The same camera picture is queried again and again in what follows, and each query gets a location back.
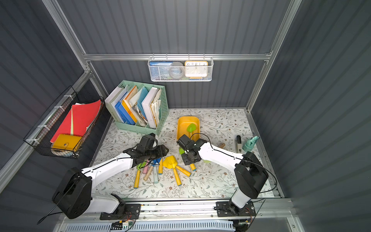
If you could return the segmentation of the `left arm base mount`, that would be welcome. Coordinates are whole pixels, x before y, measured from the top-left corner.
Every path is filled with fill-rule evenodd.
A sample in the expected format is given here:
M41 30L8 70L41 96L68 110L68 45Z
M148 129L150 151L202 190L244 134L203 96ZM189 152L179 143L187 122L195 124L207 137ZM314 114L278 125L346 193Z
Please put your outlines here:
M120 204L113 213L100 214L100 220L136 220L141 211L141 204Z

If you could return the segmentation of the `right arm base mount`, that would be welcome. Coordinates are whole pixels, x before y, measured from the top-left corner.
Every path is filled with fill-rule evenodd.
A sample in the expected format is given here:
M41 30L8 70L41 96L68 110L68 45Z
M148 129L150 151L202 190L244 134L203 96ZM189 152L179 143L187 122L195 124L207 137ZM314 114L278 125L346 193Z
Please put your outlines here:
M244 207L239 208L232 201L216 202L214 210L219 217L252 217L256 215L255 207L252 202L248 202Z

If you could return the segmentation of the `yellow plastic storage box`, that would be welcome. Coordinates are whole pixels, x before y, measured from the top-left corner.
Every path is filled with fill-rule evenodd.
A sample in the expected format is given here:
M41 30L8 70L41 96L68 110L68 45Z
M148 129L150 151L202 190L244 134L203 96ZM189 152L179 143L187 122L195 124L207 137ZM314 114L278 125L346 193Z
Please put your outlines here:
M178 119L177 137L186 135L188 138L197 141L200 138L200 120L195 116L183 116Z

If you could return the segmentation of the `blue shovel wooden handle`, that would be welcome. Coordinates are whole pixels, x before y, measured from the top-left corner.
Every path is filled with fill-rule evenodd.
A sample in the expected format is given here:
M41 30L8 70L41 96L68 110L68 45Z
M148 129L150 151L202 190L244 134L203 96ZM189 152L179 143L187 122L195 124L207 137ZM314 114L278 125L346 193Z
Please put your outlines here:
M153 174L153 165L159 166L159 163L158 163L158 160L159 160L159 159L160 159L160 158L158 158L158 159L156 159L156 160L153 160L153 164L152 164L152 166L149 168L147 174L145 175L145 177L144 177L144 181L147 181L147 180L149 179L150 175Z

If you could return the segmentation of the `yellow shovel long handle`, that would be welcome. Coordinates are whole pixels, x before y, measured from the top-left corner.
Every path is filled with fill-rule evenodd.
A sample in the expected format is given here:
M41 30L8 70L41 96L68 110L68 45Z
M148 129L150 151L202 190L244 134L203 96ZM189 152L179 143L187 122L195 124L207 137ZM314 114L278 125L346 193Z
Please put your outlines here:
M166 157L165 160L163 161L163 166L168 168L168 169L173 170L177 186L181 186L182 182L181 182L179 174L177 173L177 170L176 170L177 161L176 161L175 157L174 156Z

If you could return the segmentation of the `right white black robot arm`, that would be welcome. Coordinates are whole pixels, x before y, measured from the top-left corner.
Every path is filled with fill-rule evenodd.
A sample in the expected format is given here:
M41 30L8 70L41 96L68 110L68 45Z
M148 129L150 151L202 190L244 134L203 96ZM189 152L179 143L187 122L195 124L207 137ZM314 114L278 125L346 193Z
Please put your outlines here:
M182 135L177 144L184 151L181 155L184 164L207 160L235 174L238 188L230 199L231 211L242 209L250 200L256 199L269 178L270 173L252 152L245 154L229 152L201 138L194 141L187 135Z

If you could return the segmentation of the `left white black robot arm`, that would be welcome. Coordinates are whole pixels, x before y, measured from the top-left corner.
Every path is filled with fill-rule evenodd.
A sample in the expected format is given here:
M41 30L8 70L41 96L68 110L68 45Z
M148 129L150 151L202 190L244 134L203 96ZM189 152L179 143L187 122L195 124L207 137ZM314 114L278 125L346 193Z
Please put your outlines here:
M153 165L165 157L169 149L159 145L155 134L146 134L132 148L101 164L84 169L71 168L67 171L52 197L53 203L69 218L82 214L103 213L123 216L125 201L116 194L96 194L95 188L103 181L142 163Z

